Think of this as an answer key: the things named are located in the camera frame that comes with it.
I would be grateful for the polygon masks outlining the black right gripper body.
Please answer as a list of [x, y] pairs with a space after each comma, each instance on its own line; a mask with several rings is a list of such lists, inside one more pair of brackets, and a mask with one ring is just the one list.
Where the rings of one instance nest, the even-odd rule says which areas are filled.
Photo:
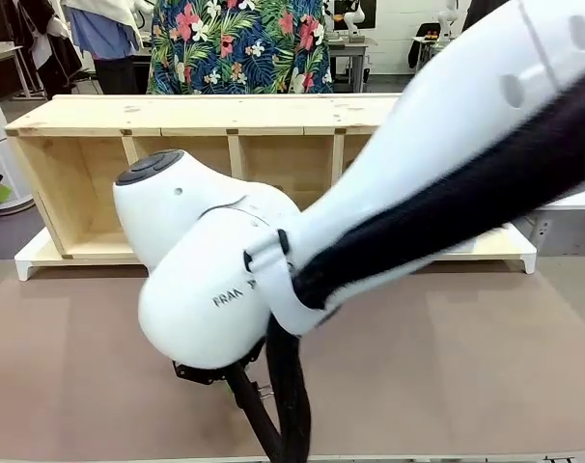
[[226, 380], [226, 369], [224, 368], [193, 368], [176, 361], [173, 361], [172, 364], [174, 372], [179, 379], [190, 381], [192, 383], [208, 386], [215, 382]]

